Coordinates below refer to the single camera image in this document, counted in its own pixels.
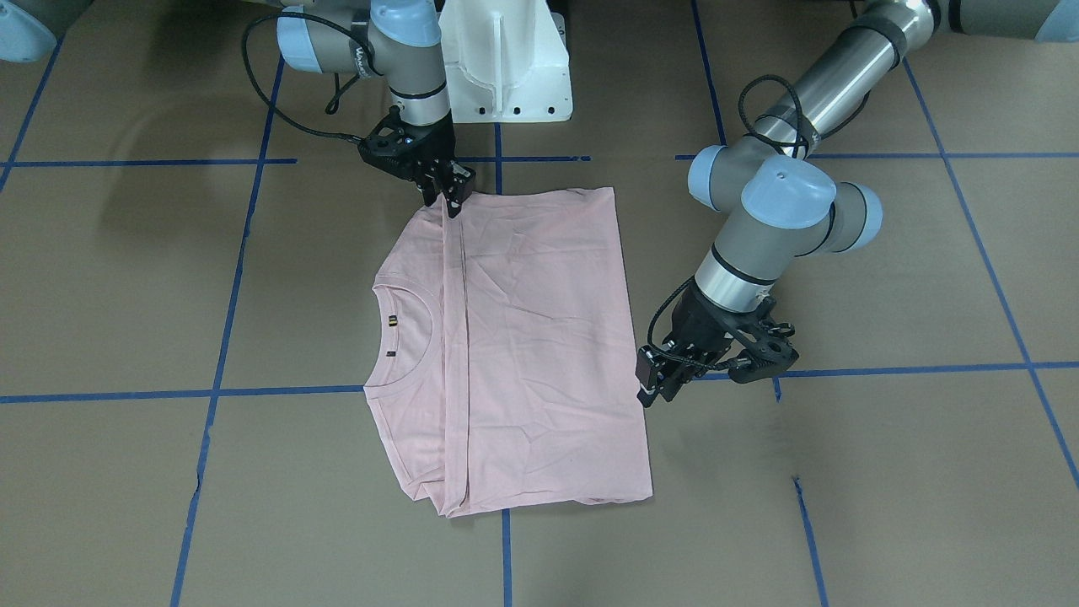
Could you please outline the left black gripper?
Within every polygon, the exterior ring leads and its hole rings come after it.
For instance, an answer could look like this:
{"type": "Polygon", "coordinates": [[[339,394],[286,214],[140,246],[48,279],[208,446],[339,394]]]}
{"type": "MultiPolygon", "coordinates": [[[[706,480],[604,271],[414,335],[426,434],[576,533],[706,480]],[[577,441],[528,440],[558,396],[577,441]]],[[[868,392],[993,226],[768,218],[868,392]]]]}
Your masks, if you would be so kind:
{"type": "Polygon", "coordinates": [[[718,308],[706,303],[694,279],[679,287],[663,348],[644,345],[637,349],[637,399],[642,406],[652,406],[660,397],[672,402],[683,385],[710,370],[729,372],[738,368],[738,358],[725,358],[733,339],[714,319],[714,311],[718,308]]]}

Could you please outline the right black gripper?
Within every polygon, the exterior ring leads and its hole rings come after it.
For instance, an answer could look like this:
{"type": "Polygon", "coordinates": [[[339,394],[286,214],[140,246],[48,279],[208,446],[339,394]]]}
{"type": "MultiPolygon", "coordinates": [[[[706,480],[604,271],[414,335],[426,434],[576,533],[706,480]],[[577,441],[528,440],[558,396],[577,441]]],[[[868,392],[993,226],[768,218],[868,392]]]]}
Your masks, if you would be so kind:
{"type": "Polygon", "coordinates": [[[475,171],[456,158],[454,118],[450,114],[429,124],[408,124],[415,138],[416,173],[413,183],[424,203],[443,197],[448,219],[455,219],[463,210],[475,188],[475,171]]]}

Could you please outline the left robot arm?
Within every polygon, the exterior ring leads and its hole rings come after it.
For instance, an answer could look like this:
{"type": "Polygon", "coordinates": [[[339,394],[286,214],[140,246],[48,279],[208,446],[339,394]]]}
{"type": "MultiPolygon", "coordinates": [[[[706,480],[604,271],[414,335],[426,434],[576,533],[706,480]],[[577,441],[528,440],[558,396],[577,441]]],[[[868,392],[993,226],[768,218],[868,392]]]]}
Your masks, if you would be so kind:
{"type": "Polygon", "coordinates": [[[1073,43],[1076,3],[868,1],[797,81],[763,74],[745,86],[743,137],[691,161],[689,195],[726,220],[699,268],[664,300],[670,332],[663,341],[648,336],[637,351],[643,406],[673,400],[706,373],[747,384],[797,361],[794,326],[771,318],[771,288],[794,259],[858,250],[883,222],[875,192],[833,180],[809,155],[944,24],[959,35],[1073,43]]]}

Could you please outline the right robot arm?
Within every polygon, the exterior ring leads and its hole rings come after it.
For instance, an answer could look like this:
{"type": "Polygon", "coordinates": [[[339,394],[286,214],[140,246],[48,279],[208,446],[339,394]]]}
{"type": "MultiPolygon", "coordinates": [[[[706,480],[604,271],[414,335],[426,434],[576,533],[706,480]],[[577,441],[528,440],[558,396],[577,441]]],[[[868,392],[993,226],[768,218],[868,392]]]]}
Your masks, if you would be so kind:
{"type": "Polygon", "coordinates": [[[459,162],[454,116],[443,66],[442,30],[432,1],[276,1],[240,35],[240,61],[267,109],[275,101],[258,84],[248,42],[273,24],[281,58],[298,72],[346,74],[350,82],[382,79],[388,114],[366,135],[320,132],[312,136],[354,144],[361,161],[416,185],[428,207],[443,201],[456,218],[469,199],[475,173],[459,162]]]}

